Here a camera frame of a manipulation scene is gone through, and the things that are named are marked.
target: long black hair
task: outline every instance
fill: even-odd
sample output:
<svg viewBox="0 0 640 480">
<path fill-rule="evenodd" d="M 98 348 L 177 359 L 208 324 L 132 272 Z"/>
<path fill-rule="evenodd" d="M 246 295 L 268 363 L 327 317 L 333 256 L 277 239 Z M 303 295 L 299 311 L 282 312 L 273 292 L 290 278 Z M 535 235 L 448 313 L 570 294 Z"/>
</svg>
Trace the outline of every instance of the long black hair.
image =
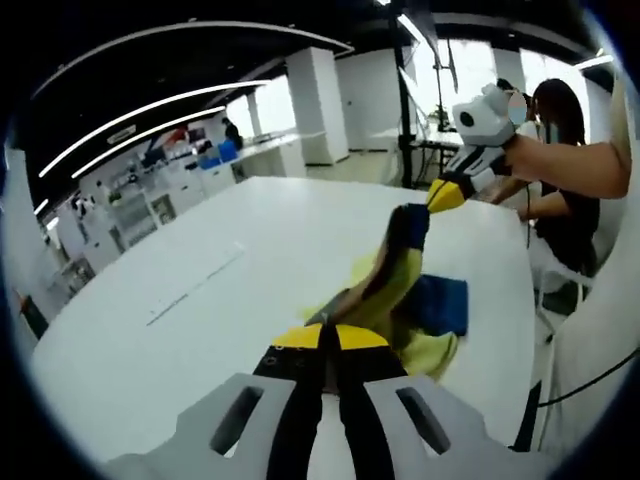
<svg viewBox="0 0 640 480">
<path fill-rule="evenodd" d="M 545 80 L 533 93 L 536 113 L 548 129 L 558 127 L 558 140 L 569 145 L 584 145 L 584 117 L 578 97 L 559 78 Z"/>
</svg>

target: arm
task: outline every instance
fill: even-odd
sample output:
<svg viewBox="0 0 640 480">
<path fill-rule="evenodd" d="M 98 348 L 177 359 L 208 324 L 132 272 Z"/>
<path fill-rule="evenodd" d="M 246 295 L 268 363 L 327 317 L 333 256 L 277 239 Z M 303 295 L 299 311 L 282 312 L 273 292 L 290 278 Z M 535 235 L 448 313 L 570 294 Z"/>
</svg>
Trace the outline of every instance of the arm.
<svg viewBox="0 0 640 480">
<path fill-rule="evenodd" d="M 510 177 L 508 178 L 494 193 L 489 197 L 489 203 L 493 203 L 494 205 L 499 205 L 504 202 L 506 199 L 513 197 L 516 193 L 522 190 L 529 184 L 526 180 L 520 180 L 519 178 Z"/>
<path fill-rule="evenodd" d="M 571 209 L 560 192 L 553 192 L 536 198 L 531 203 L 518 208 L 520 220 L 535 220 L 541 217 L 559 217 L 569 215 Z"/>
<path fill-rule="evenodd" d="M 506 147 L 513 174 L 543 180 L 589 197 L 619 198 L 627 193 L 631 160 L 611 143 L 575 147 L 516 136 Z"/>
</svg>

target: yellow cloth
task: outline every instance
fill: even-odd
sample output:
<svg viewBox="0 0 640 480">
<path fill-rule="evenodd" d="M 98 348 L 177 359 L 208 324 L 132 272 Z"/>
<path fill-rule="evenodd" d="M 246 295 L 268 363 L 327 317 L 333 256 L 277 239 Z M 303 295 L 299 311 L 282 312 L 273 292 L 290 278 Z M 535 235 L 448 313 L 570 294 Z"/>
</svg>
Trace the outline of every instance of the yellow cloth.
<svg viewBox="0 0 640 480">
<path fill-rule="evenodd" d="M 350 288 L 366 278 L 373 268 L 375 258 L 376 255 L 372 254 L 358 259 L 351 270 L 351 282 L 344 288 Z M 325 303 L 302 309 L 299 312 L 300 318 L 303 320 L 311 318 Z M 368 328 L 384 337 L 400 358 L 409 375 L 425 374 L 438 380 L 458 348 L 458 337 L 453 333 L 432 337 L 422 330 L 410 327 L 401 319 L 392 320 L 389 316 L 381 321 L 379 318 L 370 320 L 368 315 L 363 315 L 355 322 L 352 319 L 349 323 Z"/>
</svg>

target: ceiling light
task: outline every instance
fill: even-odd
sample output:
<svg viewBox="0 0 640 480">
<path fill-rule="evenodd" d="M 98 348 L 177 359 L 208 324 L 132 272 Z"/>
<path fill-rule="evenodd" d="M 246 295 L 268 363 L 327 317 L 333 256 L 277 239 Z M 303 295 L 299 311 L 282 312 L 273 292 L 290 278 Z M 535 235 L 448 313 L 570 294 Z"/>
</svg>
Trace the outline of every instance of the ceiling light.
<svg viewBox="0 0 640 480">
<path fill-rule="evenodd" d="M 404 28 L 409 30 L 409 33 L 413 36 L 413 38 L 416 39 L 418 43 L 427 43 L 427 39 L 424 38 L 424 35 L 422 35 L 422 33 L 420 33 L 418 27 L 416 27 L 413 22 L 409 20 L 409 17 L 407 17 L 405 14 L 402 14 L 398 17 L 398 21 L 402 25 L 404 25 Z"/>
<path fill-rule="evenodd" d="M 35 215 L 38 215 L 38 214 L 42 211 L 42 209 L 43 209 L 44 207 L 46 207 L 46 206 L 47 206 L 47 204 L 48 204 L 48 203 L 49 203 L 49 199 L 48 199 L 48 198 L 45 198 L 45 199 L 42 201 L 42 203 L 36 207 L 36 209 L 33 211 L 33 213 L 34 213 Z"/>
<path fill-rule="evenodd" d="M 609 63 L 613 61 L 613 56 L 611 55 L 601 55 L 599 57 L 591 58 L 589 60 L 585 60 L 584 62 L 580 62 L 574 67 L 578 70 L 584 70 L 585 68 L 595 67 L 596 65 L 602 65 L 603 63 Z"/>
<path fill-rule="evenodd" d="M 118 123 L 122 123 L 125 120 L 129 120 L 130 118 L 135 117 L 136 115 L 140 115 L 143 112 L 147 112 L 147 111 L 149 111 L 151 109 L 160 107 L 162 105 L 166 105 L 167 103 L 171 103 L 171 102 L 176 102 L 178 100 L 182 100 L 183 98 L 195 97 L 196 95 L 202 95 L 202 94 L 205 94 L 205 93 L 217 92 L 219 90 L 227 90 L 227 89 L 232 89 L 232 88 L 254 87 L 254 86 L 259 86 L 259 85 L 266 85 L 269 82 L 270 82 L 270 80 L 249 80 L 247 82 L 225 83 L 225 84 L 222 84 L 222 85 L 215 85 L 213 87 L 201 88 L 199 90 L 192 90 L 191 92 L 180 93 L 178 95 L 174 95 L 173 97 L 164 98 L 162 100 L 158 100 L 157 102 L 150 103 L 149 105 L 145 105 L 144 107 L 137 108 L 137 109 L 133 110 L 132 112 L 129 112 L 129 113 L 125 114 L 125 115 L 122 115 L 121 117 L 116 118 L 115 120 L 111 120 L 110 122 L 105 123 L 101 127 L 95 129 L 93 132 L 90 132 L 90 133 L 86 134 L 84 137 L 82 137 L 77 142 L 73 143 L 71 146 L 67 147 L 60 155 L 58 155 L 56 158 L 54 158 L 51 161 L 51 163 L 49 163 L 46 167 L 44 167 L 40 171 L 40 173 L 38 174 L 38 177 L 40 177 L 40 178 L 44 177 L 47 173 L 49 173 L 49 171 L 53 167 L 55 167 L 58 163 L 60 163 L 67 155 L 69 155 L 71 152 L 73 152 L 80 145 L 86 143 L 87 141 L 89 141 L 92 138 L 94 138 L 95 136 L 101 134 L 105 130 L 108 130 L 109 128 L 113 127 L 114 125 L 117 125 Z"/>
<path fill-rule="evenodd" d="M 47 223 L 46 227 L 47 227 L 47 232 L 53 230 L 54 228 L 56 228 L 56 225 L 58 224 L 58 222 L 60 221 L 60 219 L 58 217 L 54 217 L 53 220 L 51 220 L 49 223 Z"/>
<path fill-rule="evenodd" d="M 185 117 L 180 117 L 180 118 L 176 118 L 175 120 L 171 120 L 170 122 L 166 122 L 163 123 L 162 125 L 158 125 L 157 127 L 152 128 L 151 130 L 147 130 L 146 132 L 142 132 L 134 137 L 131 137 L 127 140 L 125 140 L 122 143 L 119 143 L 118 145 L 116 145 L 113 148 L 110 148 L 109 150 L 107 150 L 106 152 L 98 155 L 96 158 L 94 158 L 93 160 L 91 160 L 89 163 L 87 163 L 84 167 L 82 167 L 81 169 L 75 171 L 73 173 L 73 175 L 71 175 L 71 178 L 77 178 L 78 176 L 82 175 L 84 172 L 86 172 L 87 170 L 89 170 L 91 167 L 93 167 L 95 164 L 101 162 L 102 160 L 104 160 L 105 158 L 107 158 L 109 155 L 117 152 L 118 150 L 121 150 L 122 148 L 126 147 L 127 145 L 131 145 L 134 142 L 137 142 L 138 140 L 144 138 L 144 137 L 148 137 L 149 135 L 153 135 L 156 132 L 159 132 L 160 130 L 164 130 L 165 128 L 171 127 L 172 125 L 177 125 L 180 123 L 185 123 L 188 120 L 193 120 L 194 118 L 199 118 L 199 117 L 204 117 L 207 115 L 211 115 L 212 113 L 216 113 L 216 112 L 220 112 L 224 110 L 224 107 L 216 107 L 216 108 L 210 108 L 208 110 L 202 110 L 201 112 L 197 112 L 197 113 L 192 113 L 191 115 L 187 115 Z"/>
</svg>

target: woman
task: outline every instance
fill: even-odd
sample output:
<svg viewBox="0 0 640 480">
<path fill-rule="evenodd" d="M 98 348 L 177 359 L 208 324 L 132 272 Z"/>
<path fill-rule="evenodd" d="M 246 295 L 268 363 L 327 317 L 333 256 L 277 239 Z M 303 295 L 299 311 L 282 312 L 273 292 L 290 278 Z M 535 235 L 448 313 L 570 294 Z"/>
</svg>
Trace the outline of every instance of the woman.
<svg viewBox="0 0 640 480">
<path fill-rule="evenodd" d="M 584 119 L 575 93 L 557 78 L 542 82 L 533 94 L 533 113 L 539 117 L 539 138 L 543 143 L 584 145 Z M 542 196 L 518 208 L 521 220 L 536 220 L 531 232 L 530 260 L 536 288 L 549 256 L 573 271 L 580 271 L 591 250 L 591 238 L 598 226 L 599 200 L 542 183 Z M 509 179 L 490 199 L 502 203 L 524 188 L 527 182 Z M 559 276 L 545 279 L 545 291 L 558 290 Z"/>
</svg>

